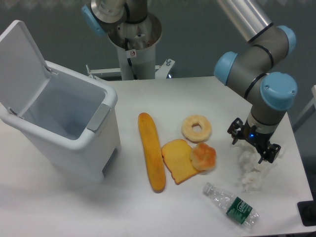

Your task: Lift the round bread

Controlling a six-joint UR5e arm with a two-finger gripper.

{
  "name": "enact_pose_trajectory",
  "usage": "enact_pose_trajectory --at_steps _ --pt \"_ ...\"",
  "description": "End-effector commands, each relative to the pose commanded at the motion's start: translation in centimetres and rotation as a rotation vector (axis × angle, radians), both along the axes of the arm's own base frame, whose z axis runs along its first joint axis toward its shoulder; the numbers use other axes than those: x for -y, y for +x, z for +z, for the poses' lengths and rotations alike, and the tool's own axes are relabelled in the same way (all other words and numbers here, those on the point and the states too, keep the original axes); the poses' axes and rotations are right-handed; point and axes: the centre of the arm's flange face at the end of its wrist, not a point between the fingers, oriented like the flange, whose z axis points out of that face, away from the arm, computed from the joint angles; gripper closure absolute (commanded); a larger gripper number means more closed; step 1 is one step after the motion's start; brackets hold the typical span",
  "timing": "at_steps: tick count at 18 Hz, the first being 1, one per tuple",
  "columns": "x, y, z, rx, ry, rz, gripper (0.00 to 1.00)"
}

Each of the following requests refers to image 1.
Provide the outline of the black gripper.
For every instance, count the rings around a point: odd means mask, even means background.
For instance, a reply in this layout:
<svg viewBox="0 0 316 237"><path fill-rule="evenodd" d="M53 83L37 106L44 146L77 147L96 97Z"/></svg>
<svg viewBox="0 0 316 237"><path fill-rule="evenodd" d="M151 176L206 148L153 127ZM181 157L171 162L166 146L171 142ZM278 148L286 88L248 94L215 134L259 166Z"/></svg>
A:
<svg viewBox="0 0 316 237"><path fill-rule="evenodd" d="M248 118L243 124L240 118L236 118L229 126L227 132L232 137L234 145L238 140L245 140L260 154L258 163L273 163L277 158L281 146L271 144L270 138L274 134L274 127L260 124L252 118Z"/></svg>

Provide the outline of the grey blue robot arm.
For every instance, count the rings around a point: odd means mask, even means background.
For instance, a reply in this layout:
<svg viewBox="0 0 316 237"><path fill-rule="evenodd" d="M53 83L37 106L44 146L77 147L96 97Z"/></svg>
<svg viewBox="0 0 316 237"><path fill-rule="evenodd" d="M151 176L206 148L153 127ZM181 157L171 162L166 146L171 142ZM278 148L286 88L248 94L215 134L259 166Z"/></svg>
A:
<svg viewBox="0 0 316 237"><path fill-rule="evenodd" d="M297 84L290 75L272 72L272 68L292 52L296 36L286 26L275 26L253 0L218 3L250 46L242 55L225 53L214 68L223 85L252 105L247 120L235 119L228 133L234 142L245 140L252 145L261 161L274 162L280 146L270 143L270 138L292 106ZM167 77L174 62L155 63L162 28L146 1L92 0L81 12L95 34L107 35L116 46L122 79Z"/></svg>

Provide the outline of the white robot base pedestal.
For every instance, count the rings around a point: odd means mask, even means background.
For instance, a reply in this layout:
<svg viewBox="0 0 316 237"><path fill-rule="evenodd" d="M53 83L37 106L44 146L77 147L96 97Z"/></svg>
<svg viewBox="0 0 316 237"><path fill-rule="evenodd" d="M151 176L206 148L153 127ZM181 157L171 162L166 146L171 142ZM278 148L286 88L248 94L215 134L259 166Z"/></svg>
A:
<svg viewBox="0 0 316 237"><path fill-rule="evenodd" d="M148 13L144 21L137 24L123 22L108 32L108 38L117 50L119 66L129 64L138 71L141 67L154 70L156 45L162 35L160 21Z"/></svg>

